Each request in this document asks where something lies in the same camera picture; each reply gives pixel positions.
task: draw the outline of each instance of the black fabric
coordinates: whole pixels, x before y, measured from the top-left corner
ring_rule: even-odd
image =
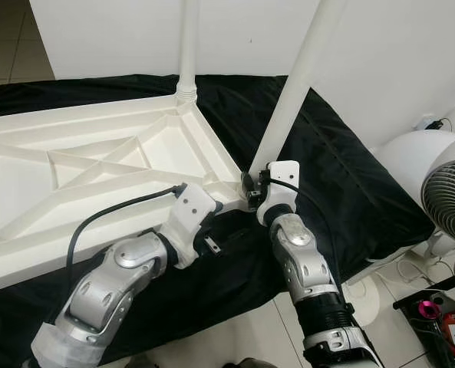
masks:
[[[133,75],[0,86],[0,115],[171,94],[176,76]],[[248,169],[285,83],[284,77],[198,76],[198,106],[241,169]],[[343,279],[428,238],[433,224],[313,90],[280,159],[301,163],[300,187],[327,215]],[[298,198],[298,212],[334,266],[320,215]],[[138,296],[104,362],[193,334],[273,298],[284,288],[265,228],[253,214],[230,212],[213,223],[221,255],[205,254],[171,270]],[[82,262],[76,277],[99,263]],[[17,366],[58,301],[62,270],[0,290],[0,368]]]

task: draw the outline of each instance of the electric fan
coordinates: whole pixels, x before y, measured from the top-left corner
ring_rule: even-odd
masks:
[[[454,249],[455,133],[418,130],[390,141],[374,155],[437,226],[430,239],[413,250],[429,258]]]

